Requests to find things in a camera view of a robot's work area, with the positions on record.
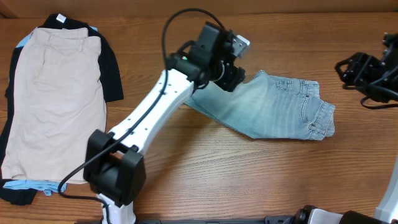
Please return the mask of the light blue denim shorts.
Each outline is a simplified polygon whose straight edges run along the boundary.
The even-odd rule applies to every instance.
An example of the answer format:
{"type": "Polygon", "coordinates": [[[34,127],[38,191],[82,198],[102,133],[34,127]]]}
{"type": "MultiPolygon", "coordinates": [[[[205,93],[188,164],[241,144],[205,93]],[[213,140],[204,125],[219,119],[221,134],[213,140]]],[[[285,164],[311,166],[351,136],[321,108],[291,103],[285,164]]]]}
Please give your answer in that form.
{"type": "Polygon", "coordinates": [[[185,103],[253,139],[321,141],[335,133],[335,106],[320,98],[319,83],[313,80],[260,70],[232,92],[209,83],[185,103]]]}

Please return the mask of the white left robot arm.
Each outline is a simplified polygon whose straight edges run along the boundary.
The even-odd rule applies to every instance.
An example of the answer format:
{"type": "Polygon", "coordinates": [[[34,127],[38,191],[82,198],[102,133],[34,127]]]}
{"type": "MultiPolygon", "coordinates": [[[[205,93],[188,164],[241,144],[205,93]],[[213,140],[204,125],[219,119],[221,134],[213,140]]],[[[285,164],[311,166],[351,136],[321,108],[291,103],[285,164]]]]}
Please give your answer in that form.
{"type": "Polygon", "coordinates": [[[155,86],[136,109],[108,133],[88,139],[83,177],[103,204],[102,223],[134,223],[133,201],[146,181],[144,155],[160,129],[196,90],[213,82],[232,92],[245,78],[235,67],[250,41],[207,22],[197,40],[189,40],[166,60],[155,86]]]}

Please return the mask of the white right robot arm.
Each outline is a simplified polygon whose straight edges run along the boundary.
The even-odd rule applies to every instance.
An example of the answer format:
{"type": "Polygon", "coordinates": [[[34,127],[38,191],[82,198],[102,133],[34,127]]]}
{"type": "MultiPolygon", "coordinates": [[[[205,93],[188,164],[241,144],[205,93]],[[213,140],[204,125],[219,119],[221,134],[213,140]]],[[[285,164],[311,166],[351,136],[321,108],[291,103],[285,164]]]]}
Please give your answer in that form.
{"type": "MultiPolygon", "coordinates": [[[[357,52],[335,65],[335,70],[346,90],[357,90],[364,95],[361,105],[370,110],[396,108],[397,103],[397,34],[384,34],[386,47],[382,58],[357,52]]],[[[343,214],[306,205],[284,223],[293,224],[397,224],[397,165],[394,166],[387,190],[369,217],[349,210],[343,214]]]]}

